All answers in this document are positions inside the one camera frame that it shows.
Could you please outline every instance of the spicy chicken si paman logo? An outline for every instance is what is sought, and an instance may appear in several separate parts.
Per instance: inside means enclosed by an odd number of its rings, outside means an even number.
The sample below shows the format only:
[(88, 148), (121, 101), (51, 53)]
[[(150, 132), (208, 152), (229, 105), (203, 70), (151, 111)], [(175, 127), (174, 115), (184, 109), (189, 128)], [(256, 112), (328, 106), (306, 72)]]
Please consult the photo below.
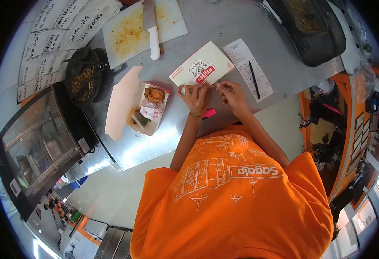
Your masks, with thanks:
[(216, 68), (214, 65), (207, 63), (204, 60), (196, 60), (190, 66), (190, 73), (196, 84), (201, 84), (204, 80), (212, 75)]

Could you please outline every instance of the cutting board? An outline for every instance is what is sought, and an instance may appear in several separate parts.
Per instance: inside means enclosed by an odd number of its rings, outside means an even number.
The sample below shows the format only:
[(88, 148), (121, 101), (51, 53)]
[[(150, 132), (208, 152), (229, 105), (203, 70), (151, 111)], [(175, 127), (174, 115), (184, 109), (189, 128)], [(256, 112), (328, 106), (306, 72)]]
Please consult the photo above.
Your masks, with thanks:
[[(116, 14), (103, 26), (104, 45), (111, 69), (149, 49), (143, 29), (143, 0)], [(176, 0), (155, 0), (159, 43), (188, 34)]]

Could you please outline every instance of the paper food box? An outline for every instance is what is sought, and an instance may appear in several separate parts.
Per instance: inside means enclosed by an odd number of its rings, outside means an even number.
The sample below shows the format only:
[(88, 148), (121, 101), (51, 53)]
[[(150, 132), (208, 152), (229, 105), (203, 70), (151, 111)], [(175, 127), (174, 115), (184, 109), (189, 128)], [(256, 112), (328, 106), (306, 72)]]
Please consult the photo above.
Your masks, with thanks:
[(213, 84), (234, 69), (234, 64), (212, 42), (208, 42), (169, 76), (177, 85)]
[[(139, 81), (138, 74), (142, 68), (142, 66), (137, 65), (132, 67), (120, 82), (113, 87), (104, 133), (108, 134), (114, 141), (122, 137), (122, 131), (126, 125), (135, 131), (152, 136), (161, 122), (171, 91), (153, 82)], [(145, 89), (150, 87), (164, 91), (164, 100), (159, 102), (147, 101), (144, 93)], [(143, 104), (149, 106), (149, 108), (142, 108)], [(142, 114), (137, 114), (140, 113), (140, 109), (144, 110), (142, 113), (145, 113), (145, 115), (153, 117), (150, 121), (145, 120), (146, 124), (143, 126), (140, 124), (142, 117), (138, 117)]]

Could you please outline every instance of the green trash bin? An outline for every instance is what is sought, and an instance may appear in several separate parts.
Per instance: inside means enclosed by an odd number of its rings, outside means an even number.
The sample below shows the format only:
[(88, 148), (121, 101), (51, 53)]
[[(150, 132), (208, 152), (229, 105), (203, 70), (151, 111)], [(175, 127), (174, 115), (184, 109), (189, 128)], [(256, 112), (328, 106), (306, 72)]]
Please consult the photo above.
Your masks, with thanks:
[(77, 222), (77, 220), (80, 218), (80, 215), (82, 215), (78, 210), (74, 212), (74, 214), (71, 216), (71, 220), (73, 222)]

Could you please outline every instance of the hand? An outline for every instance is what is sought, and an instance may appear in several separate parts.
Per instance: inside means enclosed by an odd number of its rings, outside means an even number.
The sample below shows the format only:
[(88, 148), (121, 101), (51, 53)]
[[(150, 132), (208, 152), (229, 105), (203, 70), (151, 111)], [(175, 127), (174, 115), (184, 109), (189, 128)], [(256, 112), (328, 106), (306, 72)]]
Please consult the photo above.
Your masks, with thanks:
[(233, 108), (234, 115), (240, 117), (240, 115), (250, 112), (241, 85), (225, 80), (217, 84), (217, 90), (220, 91), (223, 98), (222, 103), (228, 103)]
[[(185, 88), (185, 95), (181, 93), (181, 89)], [(194, 117), (202, 117), (207, 111), (210, 101), (210, 85), (205, 82), (202, 85), (182, 85), (178, 87), (177, 95), (187, 104), (190, 114)]]

